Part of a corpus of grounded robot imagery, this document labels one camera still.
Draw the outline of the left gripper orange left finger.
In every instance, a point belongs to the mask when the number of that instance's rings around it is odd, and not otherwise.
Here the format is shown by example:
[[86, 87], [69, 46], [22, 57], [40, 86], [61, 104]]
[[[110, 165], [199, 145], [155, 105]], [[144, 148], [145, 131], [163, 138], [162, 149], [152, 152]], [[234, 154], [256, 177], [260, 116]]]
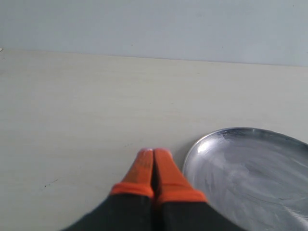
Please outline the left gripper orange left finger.
[[125, 177], [107, 198], [66, 231], [150, 231], [154, 192], [151, 188], [154, 157], [151, 149], [138, 152]]

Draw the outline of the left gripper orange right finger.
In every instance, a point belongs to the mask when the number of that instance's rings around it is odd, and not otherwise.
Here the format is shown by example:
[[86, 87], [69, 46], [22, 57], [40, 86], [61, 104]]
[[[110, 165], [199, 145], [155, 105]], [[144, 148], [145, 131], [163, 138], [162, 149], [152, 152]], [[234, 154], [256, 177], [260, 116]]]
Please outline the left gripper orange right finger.
[[157, 231], [233, 231], [235, 225], [207, 203], [176, 166], [171, 153], [154, 149]]

